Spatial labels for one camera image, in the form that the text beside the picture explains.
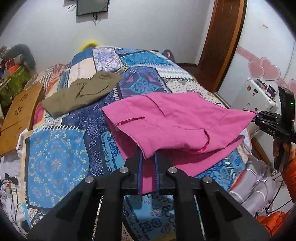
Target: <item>person's hand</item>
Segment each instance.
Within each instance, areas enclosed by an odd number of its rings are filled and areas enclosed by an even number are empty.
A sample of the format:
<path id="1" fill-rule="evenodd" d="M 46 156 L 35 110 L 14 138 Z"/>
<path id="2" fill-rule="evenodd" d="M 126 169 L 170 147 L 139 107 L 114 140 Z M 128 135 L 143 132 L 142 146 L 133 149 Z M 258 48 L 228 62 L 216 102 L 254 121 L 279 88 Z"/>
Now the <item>person's hand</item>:
<path id="1" fill-rule="evenodd" d="M 279 144 L 278 144 L 278 142 L 276 140 L 274 140 L 272 146 L 273 146 L 272 155 L 274 157 L 277 157 L 279 155 Z M 284 149 L 285 149 L 286 152 L 289 153 L 289 162 L 292 161 L 295 158 L 295 148 L 293 148 L 293 146 L 291 146 L 291 150 L 290 150 L 290 145 L 288 143 L 284 143 Z"/>

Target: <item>yellow plush toy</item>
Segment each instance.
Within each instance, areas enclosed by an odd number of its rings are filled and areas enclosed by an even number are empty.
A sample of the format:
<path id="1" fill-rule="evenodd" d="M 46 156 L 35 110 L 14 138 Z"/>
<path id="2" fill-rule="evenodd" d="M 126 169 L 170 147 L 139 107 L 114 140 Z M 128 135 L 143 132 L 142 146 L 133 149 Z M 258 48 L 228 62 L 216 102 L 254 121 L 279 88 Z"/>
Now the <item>yellow plush toy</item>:
<path id="1" fill-rule="evenodd" d="M 85 42 L 82 46 L 81 46 L 81 48 L 80 48 L 80 52 L 81 51 L 83 51 L 83 50 L 85 50 L 85 49 L 87 49 L 87 48 L 89 48 L 89 47 L 96 47 L 96 46 L 100 46 L 101 44 L 98 42 L 98 41 L 96 41 L 96 40 L 90 40 L 90 41 L 87 41 L 87 42 Z"/>

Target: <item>pink shirt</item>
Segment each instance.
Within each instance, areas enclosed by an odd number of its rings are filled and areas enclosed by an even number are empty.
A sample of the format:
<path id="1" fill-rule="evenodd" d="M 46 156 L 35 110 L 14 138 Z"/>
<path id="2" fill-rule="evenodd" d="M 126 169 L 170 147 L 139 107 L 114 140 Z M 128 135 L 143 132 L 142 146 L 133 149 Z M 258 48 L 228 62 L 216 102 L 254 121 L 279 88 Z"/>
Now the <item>pink shirt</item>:
<path id="1" fill-rule="evenodd" d="M 220 107 L 198 93 L 136 95 L 102 110 L 124 160 L 134 155 L 136 145 L 147 159 L 143 194 L 155 190 L 155 151 L 164 150 L 175 167 L 196 176 L 235 150 L 243 140 L 239 134 L 256 116 Z"/>

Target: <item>khaki cloth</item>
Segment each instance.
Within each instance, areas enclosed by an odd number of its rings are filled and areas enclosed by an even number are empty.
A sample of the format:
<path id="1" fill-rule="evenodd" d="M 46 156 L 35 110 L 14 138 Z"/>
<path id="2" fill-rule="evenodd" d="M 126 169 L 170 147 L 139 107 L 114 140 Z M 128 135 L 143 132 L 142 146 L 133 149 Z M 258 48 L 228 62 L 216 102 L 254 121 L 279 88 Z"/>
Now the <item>khaki cloth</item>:
<path id="1" fill-rule="evenodd" d="M 69 88 L 61 89 L 42 101 L 43 108 L 52 116 L 90 105 L 107 95 L 121 80 L 118 74 L 99 71 L 90 80 L 78 79 Z"/>

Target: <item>pink heart sticker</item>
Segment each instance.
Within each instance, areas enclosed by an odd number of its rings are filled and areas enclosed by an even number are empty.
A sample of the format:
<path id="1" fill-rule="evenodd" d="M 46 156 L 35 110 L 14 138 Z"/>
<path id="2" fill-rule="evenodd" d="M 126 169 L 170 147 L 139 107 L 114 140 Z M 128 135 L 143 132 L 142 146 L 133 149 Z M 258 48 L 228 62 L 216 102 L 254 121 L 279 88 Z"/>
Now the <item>pink heart sticker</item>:
<path id="1" fill-rule="evenodd" d="M 294 94 L 296 94 L 296 80 L 291 79 L 289 80 L 288 89 L 292 91 Z"/>
<path id="2" fill-rule="evenodd" d="M 260 63 L 251 60 L 248 63 L 248 67 L 251 74 L 251 78 L 260 78 L 264 75 L 264 69 L 263 67 L 261 67 Z"/>
<path id="3" fill-rule="evenodd" d="M 278 80 L 281 77 L 280 69 L 272 65 L 268 58 L 263 57 L 261 58 L 261 67 L 264 68 L 264 81 L 266 80 Z"/>

